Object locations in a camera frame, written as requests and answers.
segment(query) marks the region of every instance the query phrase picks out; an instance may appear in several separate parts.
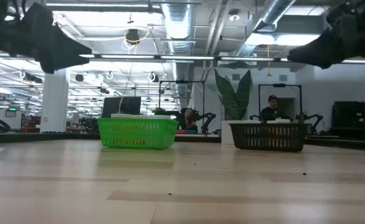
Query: man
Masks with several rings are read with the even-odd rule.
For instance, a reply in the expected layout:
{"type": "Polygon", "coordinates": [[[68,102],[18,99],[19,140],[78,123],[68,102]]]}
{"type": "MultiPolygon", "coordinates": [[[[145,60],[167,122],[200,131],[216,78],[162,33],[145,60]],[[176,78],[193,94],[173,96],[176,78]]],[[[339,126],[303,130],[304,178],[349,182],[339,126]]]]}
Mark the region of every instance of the man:
{"type": "Polygon", "coordinates": [[[178,118],[179,125],[182,130],[191,130],[197,132],[197,126],[194,121],[195,112],[191,108],[183,108],[181,110],[181,117],[178,118]]]}
{"type": "Polygon", "coordinates": [[[268,107],[264,108],[260,113],[260,120],[267,122],[267,121],[274,121],[277,118],[285,117],[283,113],[278,111],[278,98],[275,95],[271,95],[268,97],[268,107]]]}

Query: white wall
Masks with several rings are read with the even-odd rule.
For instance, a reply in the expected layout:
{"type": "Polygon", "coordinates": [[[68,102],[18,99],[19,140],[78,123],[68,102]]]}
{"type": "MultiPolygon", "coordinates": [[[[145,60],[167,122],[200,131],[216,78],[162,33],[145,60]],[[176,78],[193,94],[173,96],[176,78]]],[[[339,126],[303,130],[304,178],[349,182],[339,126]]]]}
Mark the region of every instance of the white wall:
{"type": "Polygon", "coordinates": [[[365,65],[333,65],[326,70],[306,66],[296,73],[296,80],[303,85],[303,111],[324,116],[318,131],[331,127],[335,101],[365,101],[365,65]]]}
{"type": "MultiPolygon", "coordinates": [[[[220,76],[225,77],[228,76],[230,80],[232,80],[232,74],[240,74],[243,77],[247,70],[246,69],[236,69],[231,70],[228,68],[217,68],[217,71],[220,76]]],[[[281,83],[279,81],[279,75],[287,75],[288,81],[284,82],[286,84],[295,84],[296,74],[289,71],[287,68],[272,68],[271,70],[272,76],[267,76],[268,69],[257,70],[251,69],[252,78],[253,78],[253,89],[252,94],[249,99],[249,106],[247,110],[247,116],[244,119],[248,119],[249,115],[256,114],[258,115],[258,84],[274,84],[274,83],[281,83]]],[[[200,76],[202,74],[202,68],[195,68],[196,76],[200,76]]],[[[235,90],[239,84],[239,81],[232,81],[232,85],[234,86],[235,90]]],[[[214,124],[209,126],[209,132],[213,132],[217,129],[221,129],[221,121],[224,118],[224,107],[221,105],[220,100],[216,94],[217,86],[216,86],[216,79],[214,75],[214,71],[212,70],[209,74],[209,77],[206,81],[206,90],[205,90],[205,113],[211,112],[216,114],[216,120],[214,124]]],[[[281,98],[298,98],[298,95],[290,88],[273,88],[270,86],[263,86],[261,92],[261,99],[262,102],[261,107],[267,106],[267,98],[270,95],[277,95],[281,98]]],[[[202,111],[202,93],[201,90],[194,88],[192,93],[192,99],[190,102],[191,107],[195,110],[202,111]]]]}
{"type": "Polygon", "coordinates": [[[21,129],[21,123],[22,123],[22,112],[16,111],[15,118],[7,118],[6,117],[6,111],[7,110],[0,110],[0,120],[7,123],[11,129],[21,129]]]}

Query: desk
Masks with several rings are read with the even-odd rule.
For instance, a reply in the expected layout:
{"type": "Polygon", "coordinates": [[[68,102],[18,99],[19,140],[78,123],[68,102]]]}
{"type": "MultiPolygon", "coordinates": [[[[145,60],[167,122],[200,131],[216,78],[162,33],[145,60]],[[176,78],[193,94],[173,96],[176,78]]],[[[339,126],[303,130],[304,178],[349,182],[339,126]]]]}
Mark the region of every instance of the desk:
{"type": "Polygon", "coordinates": [[[87,133],[86,128],[82,128],[82,127],[76,127],[76,128],[66,127],[66,131],[68,131],[70,133],[77,133],[77,134],[85,134],[85,133],[87,133]]]}
{"type": "Polygon", "coordinates": [[[0,223],[55,222],[365,224],[365,151],[0,144],[0,223]]]}

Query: metal frame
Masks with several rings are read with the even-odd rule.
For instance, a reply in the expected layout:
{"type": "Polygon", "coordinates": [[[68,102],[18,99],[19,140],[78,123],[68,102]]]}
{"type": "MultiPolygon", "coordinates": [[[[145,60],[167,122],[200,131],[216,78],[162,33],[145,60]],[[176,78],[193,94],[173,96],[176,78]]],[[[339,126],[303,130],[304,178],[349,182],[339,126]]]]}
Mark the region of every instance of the metal frame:
{"type": "MultiPolygon", "coordinates": [[[[287,58],[280,57],[221,57],[221,56],[203,56],[203,55],[122,55],[122,54],[89,54],[81,55],[89,58],[90,61],[96,62],[186,62],[186,61],[225,61],[225,62],[291,62],[287,58]]],[[[11,58],[16,60],[34,60],[21,55],[16,57],[8,53],[0,52],[0,58],[11,58]]],[[[365,60],[347,59],[342,64],[365,65],[365,60]]]]}
{"type": "Polygon", "coordinates": [[[258,115],[260,116],[261,113],[261,108],[260,108],[260,89],[262,86],[272,86],[274,88],[285,88],[287,86],[295,86],[299,88],[299,104],[300,104],[300,114],[303,113],[303,98],[301,96],[301,85],[289,85],[289,84],[284,84],[284,83],[280,83],[280,84],[260,84],[258,86],[258,115]]]}
{"type": "Polygon", "coordinates": [[[175,84],[202,83],[202,86],[203,86],[203,89],[202,89],[202,94],[203,94],[202,114],[205,114],[205,82],[204,81],[159,81],[159,108],[160,108],[160,103],[161,103],[162,83],[175,83],[175,84]]]}

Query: white column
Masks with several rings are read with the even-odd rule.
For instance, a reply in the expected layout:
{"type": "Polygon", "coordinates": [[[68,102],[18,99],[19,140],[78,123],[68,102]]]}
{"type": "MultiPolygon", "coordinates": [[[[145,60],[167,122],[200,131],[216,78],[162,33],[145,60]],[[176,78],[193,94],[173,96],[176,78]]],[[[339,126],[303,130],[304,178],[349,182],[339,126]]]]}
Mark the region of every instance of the white column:
{"type": "Polygon", "coordinates": [[[45,74],[40,133],[66,130],[70,70],[45,74]]]}

